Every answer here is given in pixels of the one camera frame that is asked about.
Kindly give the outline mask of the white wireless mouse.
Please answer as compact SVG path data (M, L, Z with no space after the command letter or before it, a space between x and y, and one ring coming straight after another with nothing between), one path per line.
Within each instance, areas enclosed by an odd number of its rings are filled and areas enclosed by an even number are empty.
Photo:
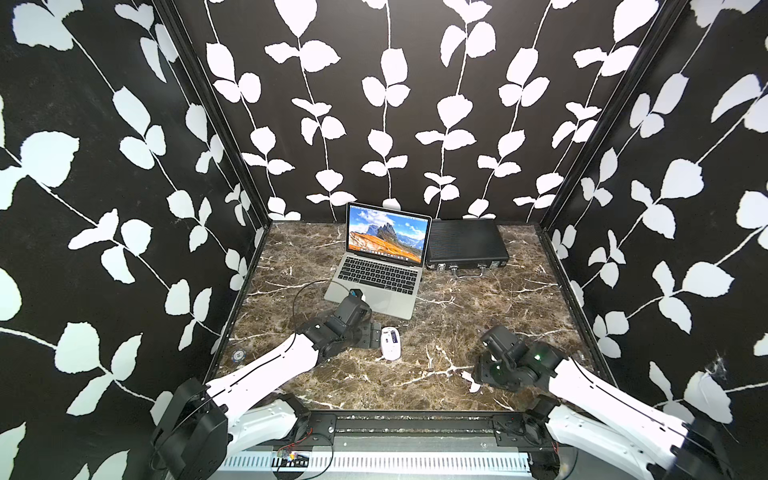
M402 356L402 341L395 327L383 327L381 330L380 347L382 356L387 361L396 361Z

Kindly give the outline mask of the white mouse battery cover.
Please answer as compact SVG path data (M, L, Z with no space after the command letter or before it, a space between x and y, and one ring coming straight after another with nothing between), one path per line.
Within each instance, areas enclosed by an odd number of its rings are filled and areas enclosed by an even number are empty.
M470 372L463 371L461 373L461 378L466 380L469 383L469 392L470 393L474 394L474 393L477 393L480 390L481 385L474 380L474 378L473 378L473 376L472 376L472 374Z

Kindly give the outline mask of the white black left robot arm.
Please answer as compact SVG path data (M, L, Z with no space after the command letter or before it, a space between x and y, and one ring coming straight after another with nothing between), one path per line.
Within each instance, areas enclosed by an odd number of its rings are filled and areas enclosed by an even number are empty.
M207 479L231 456L293 431L304 412L278 397L261 402L290 380L350 348L368 348L371 307L359 289L337 308L303 323L270 352L224 377L182 383L151 437L149 464L174 479Z

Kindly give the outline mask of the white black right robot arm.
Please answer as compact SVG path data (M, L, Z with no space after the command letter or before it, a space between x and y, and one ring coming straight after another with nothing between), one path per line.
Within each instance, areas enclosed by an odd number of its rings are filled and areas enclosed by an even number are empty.
M511 392L545 391L527 410L534 428L636 479L733 479L717 429L686 422L622 392L560 349L528 343L503 325L486 331L473 379Z

